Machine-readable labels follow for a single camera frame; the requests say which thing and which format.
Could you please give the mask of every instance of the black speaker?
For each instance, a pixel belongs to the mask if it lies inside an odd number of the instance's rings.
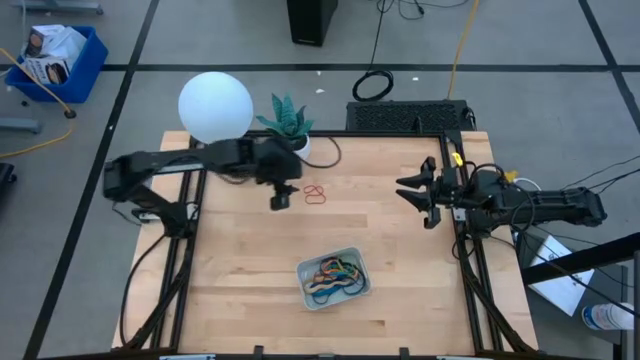
[[[287,0],[291,40],[322,46],[338,0]]]

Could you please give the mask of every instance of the yellow cable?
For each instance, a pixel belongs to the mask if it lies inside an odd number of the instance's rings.
[[[65,114],[71,114],[71,113],[74,112],[56,94],[54,94],[46,86],[42,85],[38,81],[38,79],[36,79],[33,75],[31,75],[31,73],[27,69],[25,69],[20,63],[18,63],[18,61],[16,59],[14,59],[13,56],[11,56],[11,54],[9,54],[5,49],[0,48],[0,52],[2,52],[4,54],[4,56],[6,56],[9,60],[11,60],[12,63],[14,63],[14,65],[16,65],[20,70],[22,70],[22,72],[25,73],[25,75],[27,75],[31,79],[31,81],[33,81],[36,85],[40,86],[44,91],[46,91],[49,95],[51,95],[58,103],[60,103],[60,105],[62,105],[62,107],[64,108]],[[55,143],[57,143],[59,141],[62,141],[64,139],[68,138],[69,135],[71,135],[71,133],[73,133],[73,120],[69,120],[69,130],[64,135],[62,135],[62,136],[60,136],[58,138],[55,138],[55,139],[51,139],[49,141],[45,141],[45,142],[43,142],[41,144],[28,147],[26,149],[22,149],[22,150],[10,152],[10,153],[5,153],[5,154],[0,154],[0,159],[4,159],[4,158],[16,156],[16,155],[21,155],[21,154],[28,153],[28,152],[33,151],[33,150],[37,150],[37,149],[43,148],[43,147],[51,145],[51,144],[55,144]]]
[[[458,43],[456,58],[453,60],[453,69],[451,69],[451,80],[449,81],[449,92],[447,93],[447,100],[451,100],[451,95],[453,95],[453,87],[456,85],[456,68],[458,67],[458,60],[460,59],[462,47],[467,41],[467,35],[469,34],[469,30],[471,29],[471,24],[473,24],[473,19],[476,17],[476,11],[478,10],[479,3],[480,0],[474,0],[473,7],[471,8],[471,14],[469,14],[469,19],[467,19],[467,24],[464,27],[464,32],[462,33],[462,37],[460,38],[460,42]]]

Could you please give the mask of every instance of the gray tray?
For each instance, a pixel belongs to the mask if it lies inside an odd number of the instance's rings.
[[[356,264],[364,273],[364,276],[367,279],[367,283],[365,284],[364,289],[362,289],[362,291],[357,295],[347,295],[344,291],[338,291],[329,296],[329,300],[325,304],[318,304],[313,301],[311,295],[304,292],[304,283],[307,280],[311,279],[311,277],[313,277],[313,274],[315,274],[318,269],[320,269],[320,263],[322,262],[322,260],[333,256],[338,257],[346,262]],[[300,293],[302,294],[302,298],[304,299],[304,304],[309,310],[318,310],[327,306],[335,305],[337,303],[362,296],[371,290],[371,279],[369,278],[369,273],[367,272],[367,266],[364,264],[364,259],[362,258],[360,250],[355,247],[334,251],[326,255],[303,261],[298,264],[296,272],[298,273],[298,284],[300,285]],[[360,286],[362,286],[362,284],[354,284],[345,289],[349,292],[354,292],[360,289]]]

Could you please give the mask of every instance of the blue bin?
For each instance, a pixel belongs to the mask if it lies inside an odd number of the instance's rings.
[[[83,103],[87,101],[109,51],[96,35],[95,28],[90,26],[74,26],[73,28],[87,38],[87,42],[73,65],[67,81],[60,85],[46,84],[45,86],[64,102]],[[7,75],[5,83],[20,89],[32,100],[56,101],[15,65]]]

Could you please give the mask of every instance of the white bottle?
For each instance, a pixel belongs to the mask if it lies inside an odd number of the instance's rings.
[[[634,310],[629,303],[620,305]],[[633,315],[613,304],[586,306],[582,309],[582,320],[593,330],[633,330]]]

